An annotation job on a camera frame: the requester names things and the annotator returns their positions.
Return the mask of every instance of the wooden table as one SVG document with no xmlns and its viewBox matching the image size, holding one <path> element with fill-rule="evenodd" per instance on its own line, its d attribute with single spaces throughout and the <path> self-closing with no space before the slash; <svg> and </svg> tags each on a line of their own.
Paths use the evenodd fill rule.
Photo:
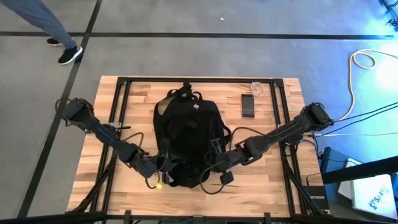
<svg viewBox="0 0 398 224">
<path fill-rule="evenodd" d="M 117 78 L 116 76 L 102 76 L 99 83 L 94 109 L 95 115 L 103 123 L 108 120 Z M 284 84 L 290 117 L 293 118 L 300 113 L 304 106 L 300 83 L 298 78 L 285 78 Z M 122 139 L 141 131 L 145 134 L 142 148 L 151 154 L 157 153 L 152 124 L 154 106 L 166 96 L 167 91 L 181 86 L 181 83 L 133 83 L 124 119 L 124 125 L 132 128 L 123 130 Z M 204 99 L 212 100 L 218 105 L 223 121 L 231 130 L 238 126 L 254 128 L 263 133 L 275 129 L 274 110 L 268 86 L 264 88 L 266 91 L 264 96 L 254 99 L 255 119 L 242 119 L 241 117 L 241 94 L 249 93 L 249 84 L 192 83 L 192 87 L 194 91 L 201 92 Z M 278 91 L 277 99 L 280 116 L 283 118 Z M 253 134 L 250 131 L 239 130 L 235 134 L 233 142 L 238 142 Z M 129 142 L 138 144 L 139 138 L 134 137 Z M 93 134 L 87 134 L 68 210 L 75 208 L 94 185 L 101 151 L 102 144 Z M 307 142 L 301 143 L 298 147 L 297 157 L 302 181 L 305 183 L 307 175 L 320 171 L 314 147 Z M 207 195 L 200 187 L 188 189 L 164 185 L 162 190 L 148 189 L 143 177 L 118 161 L 108 213 L 123 215 L 125 210 L 131 210 L 135 215 L 261 217 L 264 212 L 269 212 L 272 217 L 289 217 L 280 150 L 277 144 L 273 145 L 260 161 L 249 166 L 236 166 L 232 168 L 232 171 L 234 174 L 232 183 L 219 194 Z M 151 177 L 149 183 L 155 184 L 156 181 L 157 177 Z M 312 175 L 310 183 L 311 185 L 322 185 L 320 175 Z M 219 175 L 211 174 L 204 186 L 208 191 L 218 189 L 220 187 Z M 292 186 L 295 210 L 299 213 L 297 191 L 293 184 Z M 102 201 L 103 191 L 99 197 L 99 208 L 101 208 Z"/>
</svg>

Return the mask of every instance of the gray floor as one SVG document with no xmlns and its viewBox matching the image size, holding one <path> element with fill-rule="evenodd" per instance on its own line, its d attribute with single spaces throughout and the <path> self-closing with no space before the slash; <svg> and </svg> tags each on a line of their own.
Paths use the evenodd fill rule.
<svg viewBox="0 0 398 224">
<path fill-rule="evenodd" d="M 96 1 L 45 2 L 68 31 L 84 32 Z M 393 34 L 383 13 L 377 0 L 103 0 L 93 32 Z M 0 31 L 37 29 L 0 5 Z M 0 37 L 0 218 L 15 217 L 19 210 L 52 122 L 53 104 L 72 67 L 57 65 L 62 48 L 49 47 L 45 40 Z M 102 75 L 299 77 L 305 102 L 322 102 L 338 118 L 350 102 L 349 55 L 368 48 L 396 53 L 398 42 L 90 37 L 71 97 L 93 101 Z M 374 70 L 353 69 L 357 103 L 352 114 L 396 101 L 398 63 L 380 55 L 376 59 Z M 370 63 L 363 57 L 359 61 Z M 390 111 L 341 133 L 395 132 L 396 114 Z M 59 128 L 29 215 L 65 211 L 83 137 L 77 128 Z M 366 162 L 396 156 L 394 138 L 318 141 L 321 148 L 331 146 Z"/>
</svg>

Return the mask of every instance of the smartphone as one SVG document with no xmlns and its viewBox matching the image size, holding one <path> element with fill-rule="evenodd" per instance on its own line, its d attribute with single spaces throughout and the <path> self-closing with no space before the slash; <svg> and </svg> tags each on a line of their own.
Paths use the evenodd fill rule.
<svg viewBox="0 0 398 224">
<path fill-rule="evenodd" d="M 251 94 L 242 94 L 242 117 L 254 118 L 254 97 Z"/>
</svg>

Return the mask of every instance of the shoe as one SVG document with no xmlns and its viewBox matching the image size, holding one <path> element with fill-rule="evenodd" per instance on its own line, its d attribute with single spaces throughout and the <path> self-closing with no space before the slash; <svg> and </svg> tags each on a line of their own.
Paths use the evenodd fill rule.
<svg viewBox="0 0 398 224">
<path fill-rule="evenodd" d="M 49 46 L 61 46 L 62 44 L 60 42 L 58 42 L 57 40 L 55 40 L 54 38 L 49 38 L 47 39 L 47 43 L 49 44 Z"/>
<path fill-rule="evenodd" d="M 74 48 L 65 49 L 62 56 L 58 59 L 60 65 L 66 65 L 75 60 L 83 52 L 83 47 L 75 46 Z"/>
</svg>

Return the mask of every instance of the gray pants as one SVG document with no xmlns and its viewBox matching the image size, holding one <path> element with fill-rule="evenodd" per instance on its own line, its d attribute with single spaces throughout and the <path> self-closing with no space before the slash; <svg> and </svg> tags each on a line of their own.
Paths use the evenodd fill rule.
<svg viewBox="0 0 398 224">
<path fill-rule="evenodd" d="M 48 35 L 63 44 L 66 48 L 76 46 L 76 42 L 41 0 L 0 0 L 0 3 L 33 26 L 48 33 Z"/>
</svg>

